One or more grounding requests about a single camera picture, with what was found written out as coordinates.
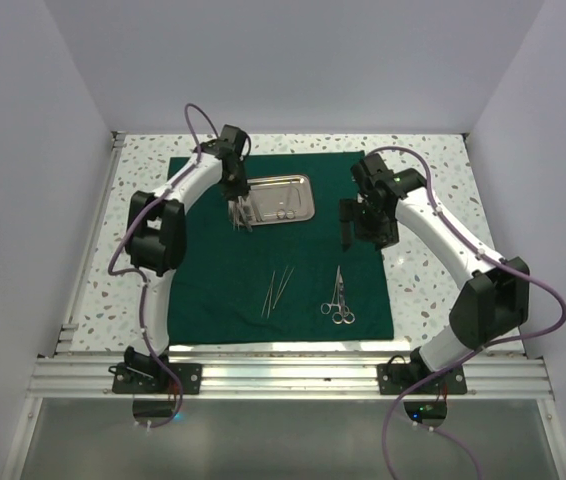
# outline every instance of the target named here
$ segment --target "green cloth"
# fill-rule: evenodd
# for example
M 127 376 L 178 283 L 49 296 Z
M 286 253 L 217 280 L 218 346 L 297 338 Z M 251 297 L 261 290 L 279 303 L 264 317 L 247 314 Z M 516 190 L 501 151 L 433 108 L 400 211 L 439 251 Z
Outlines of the green cloth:
M 394 329 L 381 253 L 369 243 L 341 249 L 339 199 L 354 198 L 350 167 L 362 152 L 251 156 L 250 178 L 305 174 L 316 213 L 311 220 L 234 231 L 219 188 L 187 214 L 187 252 L 170 291 L 172 344 L 388 340 Z M 174 175 L 185 158 L 170 161 Z M 272 272 L 274 294 L 286 265 L 294 273 L 270 318 L 261 310 Z M 320 311 L 341 266 L 346 304 L 356 315 L 336 325 Z

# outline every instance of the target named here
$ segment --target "silver tray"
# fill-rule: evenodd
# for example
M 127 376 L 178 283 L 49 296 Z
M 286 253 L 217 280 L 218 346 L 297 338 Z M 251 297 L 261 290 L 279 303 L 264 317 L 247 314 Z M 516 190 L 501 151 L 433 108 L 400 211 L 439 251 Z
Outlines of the silver tray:
M 238 227 L 304 222 L 314 216 L 312 186 L 305 175 L 250 178 L 248 184 L 246 198 L 228 202 L 230 222 Z

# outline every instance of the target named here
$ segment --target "speckled tabletop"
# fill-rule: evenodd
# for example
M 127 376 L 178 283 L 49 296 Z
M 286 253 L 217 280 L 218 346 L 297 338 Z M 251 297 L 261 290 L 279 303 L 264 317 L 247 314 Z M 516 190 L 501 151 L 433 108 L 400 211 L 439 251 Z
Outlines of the speckled tabletop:
M 478 238 L 492 246 L 467 152 L 458 135 L 273 134 L 253 135 L 252 141 L 255 155 L 369 151 L 383 145 L 411 147 L 430 163 L 434 188 L 441 200 Z M 123 351 L 138 335 L 139 280 L 136 275 L 108 276 L 107 263 L 124 232 L 131 195 L 137 190 L 152 190 L 159 186 L 166 179 L 170 157 L 189 156 L 193 146 L 189 135 L 128 135 L 125 138 L 87 281 L 74 311 L 73 322 L 78 324 L 78 329 L 72 339 L 71 351 Z M 389 168 L 420 169 L 417 161 L 408 155 L 386 153 L 384 157 Z M 441 262 L 421 240 L 407 228 L 399 228 L 400 243 L 383 251 L 394 318 L 393 342 L 384 345 L 379 342 L 325 342 L 274 347 L 261 344 L 259 350 L 408 350 L 438 333 L 447 323 L 458 289 Z M 127 261 L 125 255 L 119 260 Z M 216 348 L 248 351 L 255 347 Z M 495 349 L 520 353 L 523 345 L 510 342 Z

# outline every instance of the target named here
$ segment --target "white wall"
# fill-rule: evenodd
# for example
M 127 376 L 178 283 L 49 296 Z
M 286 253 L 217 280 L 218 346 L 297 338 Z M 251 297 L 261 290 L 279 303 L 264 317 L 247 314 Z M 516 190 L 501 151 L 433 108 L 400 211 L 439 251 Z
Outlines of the white wall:
M 110 129 L 467 132 L 542 0 L 46 0 Z
M 469 146 L 497 247 L 566 297 L 566 0 L 546 0 Z M 534 292 L 527 331 L 556 320 L 548 297 Z M 566 326 L 530 347 L 547 360 L 566 431 Z
M 42 0 L 0 0 L 0 473 L 58 335 L 110 148 Z

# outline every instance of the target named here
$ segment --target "surgical scissors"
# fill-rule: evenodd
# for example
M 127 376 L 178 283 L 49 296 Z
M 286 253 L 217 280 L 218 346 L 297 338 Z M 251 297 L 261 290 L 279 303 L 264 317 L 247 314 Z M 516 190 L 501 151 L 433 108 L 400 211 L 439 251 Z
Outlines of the surgical scissors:
M 354 323 L 356 317 L 345 304 L 345 289 L 343 288 L 343 276 L 341 275 L 341 266 L 336 269 L 336 281 L 334 282 L 334 291 L 332 292 L 332 300 L 330 303 L 321 304 L 321 313 L 323 315 L 329 315 L 333 308 L 336 311 L 332 313 L 332 321 L 336 325 L 345 323 L 349 325 Z

